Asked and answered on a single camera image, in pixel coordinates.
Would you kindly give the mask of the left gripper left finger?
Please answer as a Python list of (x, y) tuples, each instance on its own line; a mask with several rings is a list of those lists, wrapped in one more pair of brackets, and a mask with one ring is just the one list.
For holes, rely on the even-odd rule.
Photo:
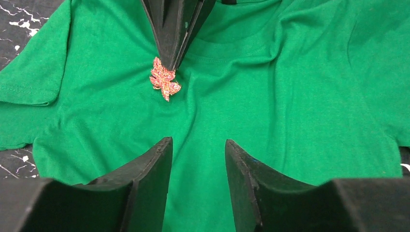
[(160, 232), (173, 158), (165, 137), (90, 183), (51, 178), (0, 182), (3, 232)]

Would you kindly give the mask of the green polo shirt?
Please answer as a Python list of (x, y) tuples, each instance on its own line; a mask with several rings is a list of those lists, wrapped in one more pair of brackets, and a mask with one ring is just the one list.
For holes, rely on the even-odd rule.
[(401, 177), (410, 145), (407, 0), (217, 1), (167, 101), (138, 0), (67, 0), (0, 73), (0, 148), (85, 184), (174, 141), (163, 231), (232, 232), (232, 139), (299, 181)]

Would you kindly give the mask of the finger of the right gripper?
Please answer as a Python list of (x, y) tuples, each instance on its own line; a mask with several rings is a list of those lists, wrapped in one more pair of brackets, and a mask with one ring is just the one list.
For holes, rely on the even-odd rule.
[(176, 63), (174, 69), (177, 70), (182, 63), (184, 56), (186, 55), (189, 46), (195, 39), (199, 30), (205, 23), (206, 19), (210, 15), (215, 0), (184, 0), (183, 1), (183, 23), (184, 33), (183, 38), (180, 40), (182, 44), (179, 46), (179, 51), (176, 56)]
[(172, 71), (183, 38), (183, 0), (143, 0), (162, 65)]

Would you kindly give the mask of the red leaf brooch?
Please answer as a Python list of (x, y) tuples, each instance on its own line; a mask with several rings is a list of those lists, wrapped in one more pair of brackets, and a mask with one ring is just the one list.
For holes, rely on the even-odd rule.
[(161, 60), (155, 57), (151, 69), (150, 82), (155, 90), (160, 90), (163, 98), (169, 102), (170, 97), (181, 90), (181, 85), (175, 81), (175, 70), (166, 69)]

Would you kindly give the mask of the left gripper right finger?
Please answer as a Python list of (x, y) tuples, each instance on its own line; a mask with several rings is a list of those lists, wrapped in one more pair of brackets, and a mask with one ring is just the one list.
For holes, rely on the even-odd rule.
[(233, 140), (225, 163), (238, 232), (407, 232), (410, 180), (342, 178), (313, 186), (255, 159)]

